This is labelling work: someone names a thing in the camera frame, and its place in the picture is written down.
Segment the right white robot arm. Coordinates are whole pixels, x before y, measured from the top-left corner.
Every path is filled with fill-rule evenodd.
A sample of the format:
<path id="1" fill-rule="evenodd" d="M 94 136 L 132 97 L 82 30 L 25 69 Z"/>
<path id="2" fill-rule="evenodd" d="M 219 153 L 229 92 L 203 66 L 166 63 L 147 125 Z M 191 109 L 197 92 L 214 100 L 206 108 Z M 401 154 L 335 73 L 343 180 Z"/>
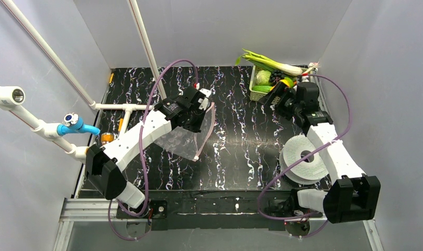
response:
<path id="1" fill-rule="evenodd" d="M 328 191 L 293 190 L 290 209 L 321 212 L 333 224 L 373 219 L 381 183 L 376 176 L 367 175 L 343 146 L 330 115 L 320 109 L 317 84 L 301 82 L 289 87 L 279 82 L 258 102 L 270 106 L 276 97 L 279 101 L 274 110 L 288 120 L 295 119 L 315 147 L 310 155 L 321 157 L 332 181 Z"/>

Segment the green cucumber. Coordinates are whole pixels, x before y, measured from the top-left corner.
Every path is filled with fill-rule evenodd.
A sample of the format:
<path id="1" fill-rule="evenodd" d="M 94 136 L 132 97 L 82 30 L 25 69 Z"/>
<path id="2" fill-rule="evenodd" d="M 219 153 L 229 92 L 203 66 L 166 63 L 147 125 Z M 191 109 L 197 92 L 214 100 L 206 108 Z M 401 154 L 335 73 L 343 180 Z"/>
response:
<path id="1" fill-rule="evenodd" d="M 269 93 L 272 89 L 273 89 L 273 86 L 268 86 L 268 85 L 252 86 L 252 91 L 261 92 L 261 93 Z"/>

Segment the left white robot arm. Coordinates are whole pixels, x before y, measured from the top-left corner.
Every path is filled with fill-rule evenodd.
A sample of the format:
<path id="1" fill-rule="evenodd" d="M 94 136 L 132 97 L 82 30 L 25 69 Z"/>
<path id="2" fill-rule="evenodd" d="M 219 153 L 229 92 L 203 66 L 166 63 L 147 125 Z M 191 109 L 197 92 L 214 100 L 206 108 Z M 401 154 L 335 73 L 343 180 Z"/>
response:
<path id="1" fill-rule="evenodd" d="M 151 144 L 196 161 L 214 125 L 209 89 L 188 87 L 182 94 L 153 105 L 146 118 L 105 145 L 86 150 L 86 178 L 107 200 L 137 209 L 146 195 L 123 172 Z"/>

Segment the yellow bell pepper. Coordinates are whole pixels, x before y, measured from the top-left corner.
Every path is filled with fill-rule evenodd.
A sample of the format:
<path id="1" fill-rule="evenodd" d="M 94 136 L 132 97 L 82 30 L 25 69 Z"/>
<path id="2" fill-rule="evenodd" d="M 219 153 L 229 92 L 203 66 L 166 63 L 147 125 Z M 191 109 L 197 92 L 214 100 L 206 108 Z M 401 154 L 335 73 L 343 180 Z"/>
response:
<path id="1" fill-rule="evenodd" d="M 285 85 L 286 88 L 294 88 L 294 86 L 296 85 L 296 82 L 293 81 L 291 78 L 284 78 L 284 79 L 277 81 L 275 83 L 275 85 L 273 85 L 270 88 L 270 90 L 273 90 L 274 88 L 276 88 L 277 86 L 280 86 L 281 84 Z"/>

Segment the clear zip top bag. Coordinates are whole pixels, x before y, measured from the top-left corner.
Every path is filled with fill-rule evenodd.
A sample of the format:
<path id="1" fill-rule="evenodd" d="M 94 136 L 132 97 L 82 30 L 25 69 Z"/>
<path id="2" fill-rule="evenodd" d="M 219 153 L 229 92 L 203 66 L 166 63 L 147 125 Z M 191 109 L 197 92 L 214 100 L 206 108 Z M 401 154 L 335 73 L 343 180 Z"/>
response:
<path id="1" fill-rule="evenodd" d="M 213 132 L 215 116 L 215 103 L 212 102 L 205 112 L 204 120 L 200 126 L 201 132 L 194 133 L 178 127 L 158 138 L 154 141 L 154 144 L 172 154 L 196 162 Z"/>

